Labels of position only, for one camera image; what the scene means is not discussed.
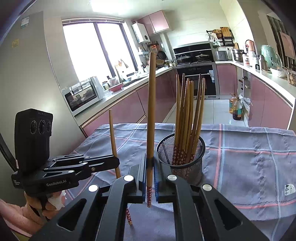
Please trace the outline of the left hand pink sleeve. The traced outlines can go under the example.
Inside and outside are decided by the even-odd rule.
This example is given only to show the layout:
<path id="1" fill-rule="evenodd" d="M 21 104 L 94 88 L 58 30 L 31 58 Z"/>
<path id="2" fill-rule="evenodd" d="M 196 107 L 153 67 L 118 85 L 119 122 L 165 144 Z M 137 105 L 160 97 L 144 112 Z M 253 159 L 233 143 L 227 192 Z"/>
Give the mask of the left hand pink sleeve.
<path id="1" fill-rule="evenodd" d="M 26 204 L 22 207 L 1 200 L 1 216 L 10 229 L 27 237 L 39 231 L 46 224 L 46 219 L 52 219 L 66 201 L 64 190 L 50 194 L 45 208 L 36 197 L 30 197 L 26 193 L 24 196 Z"/>

